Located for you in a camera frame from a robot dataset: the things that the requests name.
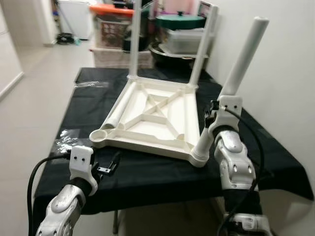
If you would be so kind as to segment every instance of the orange lid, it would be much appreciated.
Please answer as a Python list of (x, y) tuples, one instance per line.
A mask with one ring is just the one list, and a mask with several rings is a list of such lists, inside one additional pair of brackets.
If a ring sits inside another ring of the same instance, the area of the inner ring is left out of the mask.
[(96, 5), (90, 5), (90, 10), (98, 15), (105, 15), (106, 13), (121, 14), (129, 17), (132, 17), (133, 15), (132, 9), (115, 8), (113, 4), (99, 3)]

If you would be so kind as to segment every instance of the green pot lid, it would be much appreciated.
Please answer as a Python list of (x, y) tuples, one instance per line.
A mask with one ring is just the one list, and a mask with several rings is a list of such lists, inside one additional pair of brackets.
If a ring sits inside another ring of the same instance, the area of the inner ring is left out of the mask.
[(190, 30), (194, 28), (203, 28), (206, 19), (202, 16), (183, 15), (160, 15), (157, 17), (157, 25), (171, 30)]

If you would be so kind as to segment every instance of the tiled floor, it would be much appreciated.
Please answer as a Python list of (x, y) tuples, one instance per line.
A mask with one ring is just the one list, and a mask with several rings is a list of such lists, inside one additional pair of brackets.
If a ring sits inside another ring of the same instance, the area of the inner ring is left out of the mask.
[[(27, 235), (28, 178), (50, 151), (79, 68), (93, 66), (88, 49), (82, 42), (19, 52), (25, 76), (0, 103), (0, 236)], [(119, 235), (214, 235), (211, 212), (208, 201), (124, 210)], [(110, 236), (112, 223), (112, 212), (82, 216), (74, 236)]]

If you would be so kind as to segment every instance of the black tablecloth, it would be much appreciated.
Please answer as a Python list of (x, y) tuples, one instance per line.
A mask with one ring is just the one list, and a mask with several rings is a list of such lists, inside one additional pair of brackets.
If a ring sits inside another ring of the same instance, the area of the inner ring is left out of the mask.
[[(78, 132), (78, 141), (87, 141), (91, 131), (98, 129), (126, 84), (126, 69), (82, 68), (76, 80), (73, 97), (61, 124), (60, 133)], [(191, 71), (142, 69), (139, 76), (187, 83)], [(104, 82), (94, 86), (84, 82)], [(199, 127), (203, 129), (203, 109), (216, 99), (221, 86), (202, 72), (196, 93)], [(313, 192), (303, 166), (283, 148), (245, 110), (242, 117), (256, 130), (263, 145), (266, 161), (259, 189), (283, 189), (313, 200)], [(257, 145), (250, 132), (240, 124), (240, 134), (249, 155), (259, 163)], [(106, 147), (96, 153), (100, 166), (108, 166), (113, 155), (121, 150), (119, 168), (111, 177), (105, 177), (97, 193), (88, 198), (83, 214), (112, 211), (128, 207), (179, 202), (222, 195), (218, 164), (213, 158), (203, 168), (189, 162), (115, 147)], [(47, 163), (39, 181), (34, 201), (34, 224), (37, 229), (45, 216), (49, 201), (69, 180), (68, 163), (57, 160)]]

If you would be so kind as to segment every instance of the table leg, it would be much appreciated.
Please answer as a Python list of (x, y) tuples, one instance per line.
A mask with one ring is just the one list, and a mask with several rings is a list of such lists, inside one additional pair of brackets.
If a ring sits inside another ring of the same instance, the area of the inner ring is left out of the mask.
[(118, 210), (114, 211), (113, 234), (118, 234)]

